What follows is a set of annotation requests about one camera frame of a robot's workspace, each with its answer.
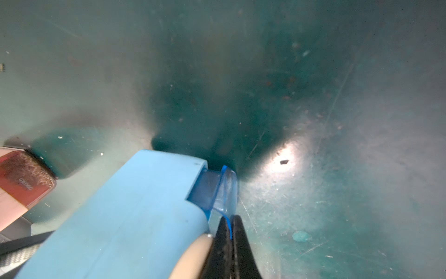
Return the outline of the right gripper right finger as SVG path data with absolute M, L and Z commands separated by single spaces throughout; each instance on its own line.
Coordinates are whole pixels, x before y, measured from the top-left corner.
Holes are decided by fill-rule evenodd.
M 242 218 L 232 219 L 233 264 L 232 279 L 262 279 L 251 250 Z

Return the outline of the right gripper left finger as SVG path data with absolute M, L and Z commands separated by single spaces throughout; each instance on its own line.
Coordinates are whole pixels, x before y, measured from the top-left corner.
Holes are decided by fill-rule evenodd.
M 227 217 L 222 217 L 206 259 L 200 279 L 230 279 L 233 258 L 232 229 Z

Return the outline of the blue sharpener back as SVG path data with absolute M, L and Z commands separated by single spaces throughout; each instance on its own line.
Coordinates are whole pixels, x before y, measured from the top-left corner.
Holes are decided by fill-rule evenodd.
M 209 229 L 188 200 L 207 162 L 141 150 L 21 268 L 20 279 L 166 279 Z

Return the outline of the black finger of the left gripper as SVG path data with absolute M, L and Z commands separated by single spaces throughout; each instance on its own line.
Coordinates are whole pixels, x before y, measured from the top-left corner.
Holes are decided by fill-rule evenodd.
M 1 277 L 16 277 L 53 231 L 1 243 Z

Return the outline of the pink sharpener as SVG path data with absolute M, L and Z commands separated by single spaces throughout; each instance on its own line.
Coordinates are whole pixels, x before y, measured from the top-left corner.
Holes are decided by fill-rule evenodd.
M 1 147 L 1 230 L 45 198 L 57 177 L 24 149 Z

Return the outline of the clear blue tray back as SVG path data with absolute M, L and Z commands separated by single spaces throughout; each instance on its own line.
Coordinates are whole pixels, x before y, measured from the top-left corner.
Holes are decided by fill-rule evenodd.
M 217 171 L 204 167 L 190 190 L 187 200 L 204 212 L 208 222 L 212 215 L 218 214 L 223 217 L 232 234 L 231 222 L 236 214 L 238 203 L 238 180 L 231 168 L 223 166 Z

